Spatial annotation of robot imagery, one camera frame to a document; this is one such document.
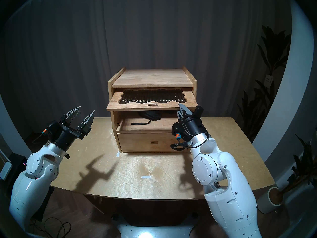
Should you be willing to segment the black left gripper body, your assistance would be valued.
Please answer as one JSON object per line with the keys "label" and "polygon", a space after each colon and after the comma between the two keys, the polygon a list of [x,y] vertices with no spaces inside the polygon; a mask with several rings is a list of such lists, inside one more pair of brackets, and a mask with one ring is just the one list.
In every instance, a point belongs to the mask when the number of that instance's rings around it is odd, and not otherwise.
{"label": "black left gripper body", "polygon": [[48,136],[48,140],[62,149],[67,151],[76,139],[83,139],[86,133],[82,130],[73,129],[57,121],[52,121],[42,134]]}

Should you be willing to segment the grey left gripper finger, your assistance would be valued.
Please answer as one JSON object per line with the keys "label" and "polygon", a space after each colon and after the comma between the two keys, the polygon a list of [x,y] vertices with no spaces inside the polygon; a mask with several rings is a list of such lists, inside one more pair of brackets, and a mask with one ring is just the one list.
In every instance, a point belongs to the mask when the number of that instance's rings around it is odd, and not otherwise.
{"label": "grey left gripper finger", "polygon": [[91,131],[91,126],[94,120],[94,112],[91,112],[80,125],[77,126],[76,130],[81,133],[81,135],[88,135]]}
{"label": "grey left gripper finger", "polygon": [[63,114],[61,116],[61,119],[60,119],[60,124],[61,125],[70,125],[72,120],[77,116],[77,114],[79,113],[79,110],[80,110],[80,107],[76,107],[72,110],[70,110],[68,113],[66,114]]}

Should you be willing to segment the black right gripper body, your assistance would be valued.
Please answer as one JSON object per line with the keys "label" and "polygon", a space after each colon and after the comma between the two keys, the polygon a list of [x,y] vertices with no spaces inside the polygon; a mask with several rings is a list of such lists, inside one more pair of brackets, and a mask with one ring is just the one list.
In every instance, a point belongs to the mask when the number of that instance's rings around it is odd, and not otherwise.
{"label": "black right gripper body", "polygon": [[186,142],[189,142],[193,137],[203,134],[209,137],[209,133],[202,124],[202,114],[191,114],[181,116],[177,114],[178,122],[172,126],[172,135],[176,137],[176,134],[180,135],[180,138]]}

